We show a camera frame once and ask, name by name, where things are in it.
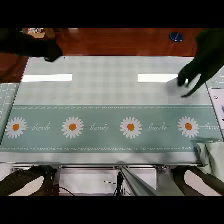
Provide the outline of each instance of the orange flower center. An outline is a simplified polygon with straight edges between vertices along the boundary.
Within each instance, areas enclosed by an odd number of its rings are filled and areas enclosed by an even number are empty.
[[[70,129],[71,131],[74,131],[74,130],[76,129],[76,124],[70,124],[70,125],[69,125],[69,129]]]
[[[133,124],[128,124],[128,130],[133,131],[135,129],[135,126]]]
[[[19,130],[19,124],[14,124],[14,125],[12,126],[12,130],[13,130],[13,131],[18,131],[18,130]]]
[[[190,124],[190,123],[186,123],[185,124],[185,128],[187,129],[187,130],[192,130],[192,124]]]

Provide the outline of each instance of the hand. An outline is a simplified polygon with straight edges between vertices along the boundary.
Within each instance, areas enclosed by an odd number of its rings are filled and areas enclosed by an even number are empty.
[[[192,95],[207,80],[212,78],[224,65],[224,29],[213,28],[202,31],[196,38],[198,52],[194,59],[185,65],[178,74],[177,85],[188,85],[200,73],[200,79],[192,90],[182,97]]]

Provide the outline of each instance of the brown wooden surface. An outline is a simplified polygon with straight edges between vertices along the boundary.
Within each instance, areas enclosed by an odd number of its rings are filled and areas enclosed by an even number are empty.
[[[56,32],[64,55],[194,56],[195,37],[201,28],[78,28]],[[172,42],[171,32],[184,34],[184,41]],[[19,82],[27,57],[0,54],[0,78],[18,57],[20,65],[0,82]]]

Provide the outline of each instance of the table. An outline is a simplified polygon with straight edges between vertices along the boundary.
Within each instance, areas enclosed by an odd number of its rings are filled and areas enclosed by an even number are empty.
[[[200,163],[196,142],[222,140],[206,86],[181,98],[188,90],[177,88],[176,80],[137,82],[138,74],[177,74],[191,60],[29,59],[25,76],[72,74],[72,81],[20,84],[1,142],[1,162]]]

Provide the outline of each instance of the daisy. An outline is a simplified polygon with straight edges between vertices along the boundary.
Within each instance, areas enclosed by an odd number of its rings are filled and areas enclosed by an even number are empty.
[[[194,120],[194,118],[190,117],[182,117],[179,119],[178,125],[179,131],[182,131],[182,135],[185,135],[185,137],[193,138],[197,136],[198,132],[198,124]]]
[[[63,135],[66,135],[66,138],[75,138],[82,134],[83,130],[83,122],[78,117],[69,117],[63,122],[62,131],[64,132]]]
[[[6,126],[6,135],[8,138],[17,138],[18,136],[23,134],[23,131],[26,130],[26,121],[21,117],[15,117],[8,122]]]
[[[135,138],[141,134],[140,131],[142,130],[140,121],[134,117],[126,117],[126,119],[123,119],[120,127],[120,131],[123,131],[123,135],[125,135],[126,138]]]

